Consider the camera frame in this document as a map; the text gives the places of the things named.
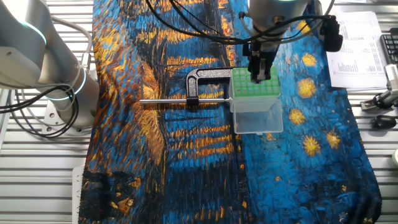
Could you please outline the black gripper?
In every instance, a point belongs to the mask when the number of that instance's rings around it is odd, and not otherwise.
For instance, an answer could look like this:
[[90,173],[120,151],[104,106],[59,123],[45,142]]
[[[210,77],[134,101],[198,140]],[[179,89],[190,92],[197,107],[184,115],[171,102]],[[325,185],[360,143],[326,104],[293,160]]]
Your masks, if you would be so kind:
[[[251,81],[260,83],[263,80],[271,79],[271,67],[279,46],[270,49],[261,49],[261,43],[255,41],[251,44],[243,45],[243,55],[249,60],[248,70],[251,73]],[[252,57],[254,52],[259,53],[259,57]]]

